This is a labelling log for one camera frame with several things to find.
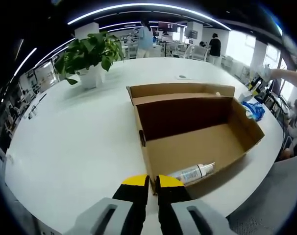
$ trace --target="office desk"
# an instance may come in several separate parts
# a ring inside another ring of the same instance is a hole
[[[179,75],[188,80],[178,80]],[[89,91],[62,81],[46,91],[38,115],[22,119],[15,132],[8,149],[14,162],[7,161],[5,172],[13,194],[35,217],[66,232],[80,213],[111,197],[125,178],[146,173],[125,87],[169,82],[232,85],[235,97],[246,89],[222,69],[180,58],[115,62],[103,87]],[[282,129],[269,110],[259,125],[265,133],[261,142],[223,177],[212,177],[202,187],[202,200],[224,216],[250,197],[279,153]],[[199,190],[189,188],[193,197]],[[143,234],[161,234],[157,213],[157,197],[149,193]]]

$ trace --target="cardboard box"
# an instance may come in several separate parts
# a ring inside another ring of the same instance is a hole
[[[210,163],[215,163],[216,174],[242,158],[264,136],[233,97],[234,87],[170,83],[127,90],[154,193],[157,175]],[[201,185],[203,179],[193,184]]]

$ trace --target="led light strip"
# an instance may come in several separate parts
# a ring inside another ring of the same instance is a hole
[[[102,30],[102,29],[105,29],[105,28],[109,28],[109,27],[118,26],[118,25],[123,25],[123,24],[139,24],[139,23],[141,23],[141,21],[116,23],[116,24],[112,24],[112,25],[101,27],[101,28],[99,28],[99,30]],[[167,23],[167,24],[171,24],[171,22],[164,22],[164,21],[149,21],[149,23]],[[186,25],[179,24],[179,23],[172,23],[172,24],[176,24],[176,25],[181,26],[181,27],[187,27]]]
[[[278,24],[276,24],[276,26],[277,26],[277,29],[278,29],[280,35],[282,36],[282,29],[281,29],[281,27]]]
[[[63,43],[62,45],[56,47],[54,50],[52,50],[50,53],[48,53],[46,56],[44,56],[39,62],[36,63],[36,65],[33,67],[35,68],[36,66],[38,66],[43,60],[45,60],[50,54],[52,54],[54,51],[58,50],[59,48],[61,48],[62,46],[64,46],[65,44],[73,41],[75,38],[70,39],[69,41]]]
[[[101,28],[99,28],[99,30],[104,29],[104,28],[118,26],[118,25],[123,25],[123,24],[138,24],[138,23],[141,23],[141,21],[126,22],[126,23],[116,23],[116,24],[105,26],[105,27],[101,27]]]
[[[133,27],[126,27],[126,28],[116,28],[116,29],[109,30],[107,32],[114,32],[114,31],[124,30],[124,29],[128,29],[128,28],[143,28],[143,26],[133,26]]]
[[[18,58],[18,55],[19,55],[19,52],[20,52],[20,49],[21,49],[21,46],[22,46],[23,42],[24,42],[24,39],[22,39],[21,42],[20,42],[20,45],[19,45],[19,48],[18,48],[18,51],[17,51],[17,55],[16,55],[16,59]]]
[[[55,53],[54,55],[52,55],[51,57],[54,57],[54,56],[58,55],[60,52],[64,51],[64,50],[67,49],[67,48],[68,48],[68,46],[65,47],[65,48],[63,48],[63,49],[61,49],[60,51],[56,52],[56,53]]]
[[[22,61],[22,63],[19,65],[19,67],[17,68],[17,70],[15,71],[15,73],[13,74],[13,76],[16,76],[17,73],[19,72],[19,70],[21,69],[21,67],[25,64],[25,62],[28,60],[28,58],[36,51],[37,48],[34,48],[29,55],[27,55],[27,57]]]
[[[192,14],[195,14],[195,15],[198,15],[198,16],[201,16],[201,17],[204,17],[208,20],[211,20],[221,26],[223,26],[224,28],[228,29],[231,31],[231,28],[229,28],[228,26],[224,25],[223,23],[209,17],[209,16],[206,16],[202,13],[199,13],[199,12],[196,12],[196,11],[192,11],[192,10],[189,10],[189,9],[186,9],[186,8],[183,8],[183,7],[179,7],[179,6],[172,6],[172,5],[166,5],[166,4],[159,4],[159,3],[128,3],[128,4],[121,4],[121,5],[115,5],[115,6],[109,6],[109,7],[105,7],[105,8],[102,8],[102,9],[99,9],[99,10],[96,10],[96,11],[92,11],[90,13],[87,13],[87,14],[84,14],[78,18],[75,18],[74,20],[72,21],[69,21],[68,22],[68,25],[70,24],[73,24],[74,22],[77,22],[85,17],[88,17],[88,16],[91,16],[93,14],[96,14],[96,13],[99,13],[99,12],[103,12],[103,11],[107,11],[107,10],[111,10],[111,9],[116,9],[116,8],[122,8],[122,7],[128,7],[128,6],[160,6],[160,7],[167,7],[167,8],[172,8],[172,9],[177,9],[177,10],[181,10],[181,11],[186,11],[186,12],[189,12],[189,13],[192,13]]]

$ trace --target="white bottle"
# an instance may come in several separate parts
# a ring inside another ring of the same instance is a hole
[[[181,181],[184,185],[187,185],[193,181],[199,180],[206,175],[212,173],[214,171],[215,163],[203,165],[198,164],[184,170],[177,171],[168,176],[174,177],[177,180]]]

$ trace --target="cable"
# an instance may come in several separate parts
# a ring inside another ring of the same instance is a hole
[[[286,120],[285,120],[285,113],[284,113],[284,110],[282,108],[282,97],[279,95],[278,96],[279,99],[280,99],[280,104],[281,104],[281,113],[282,113],[282,117],[283,117],[283,125],[282,125],[282,145],[281,145],[281,148],[283,149],[284,148],[284,141],[285,141],[285,123],[286,123]]]

